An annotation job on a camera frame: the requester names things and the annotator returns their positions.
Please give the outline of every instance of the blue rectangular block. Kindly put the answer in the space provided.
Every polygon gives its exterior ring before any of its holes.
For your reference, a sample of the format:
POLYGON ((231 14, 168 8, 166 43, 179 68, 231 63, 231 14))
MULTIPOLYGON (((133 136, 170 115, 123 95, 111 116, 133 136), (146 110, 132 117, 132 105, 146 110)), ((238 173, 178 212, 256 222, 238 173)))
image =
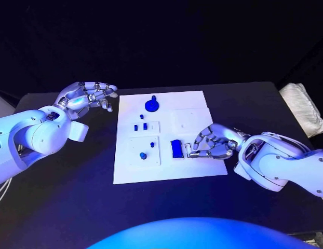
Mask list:
POLYGON ((185 157, 183 151, 182 151, 182 142, 181 142, 181 140, 173 140, 172 141, 172 150, 173 150, 173 158, 185 157))

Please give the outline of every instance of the blue object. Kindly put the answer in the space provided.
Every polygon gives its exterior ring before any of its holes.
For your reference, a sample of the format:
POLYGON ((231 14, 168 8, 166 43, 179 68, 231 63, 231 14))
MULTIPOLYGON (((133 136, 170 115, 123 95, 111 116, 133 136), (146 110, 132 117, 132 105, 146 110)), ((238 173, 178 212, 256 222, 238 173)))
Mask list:
POLYGON ((312 249, 302 240, 247 222, 221 218, 176 218, 136 226, 107 237, 90 249, 234 248, 312 249))
POLYGON ((157 111, 157 109, 159 109, 159 102, 156 100, 156 96, 153 95, 152 100, 146 102, 146 110, 153 113, 155 111, 157 111))
POLYGON ((142 158, 143 160, 146 160, 147 154, 146 154, 146 153, 140 153, 140 158, 142 158))
POLYGON ((173 140, 172 141, 172 150, 173 150, 173 158, 185 157, 183 151, 182 151, 182 142, 181 142, 181 140, 173 140))

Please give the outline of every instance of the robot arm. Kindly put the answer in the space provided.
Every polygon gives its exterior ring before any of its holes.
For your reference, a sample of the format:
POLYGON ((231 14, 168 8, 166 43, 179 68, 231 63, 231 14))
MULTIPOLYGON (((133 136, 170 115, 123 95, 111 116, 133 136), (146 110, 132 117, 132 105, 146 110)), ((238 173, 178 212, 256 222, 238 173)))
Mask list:
POLYGON ((54 106, 0 118, 0 183, 56 153, 68 139, 84 141, 88 126, 74 120, 90 107, 113 111, 106 97, 117 97, 116 90, 104 83, 77 82, 61 92, 54 106))
POLYGON ((220 124, 202 130, 194 149, 198 149, 204 138, 211 149, 194 151, 191 157, 228 159, 233 150, 237 150, 234 171, 247 180, 253 179, 272 191, 280 191, 287 181, 293 181, 323 197, 323 150, 311 151, 299 141, 276 133, 250 136, 220 124))

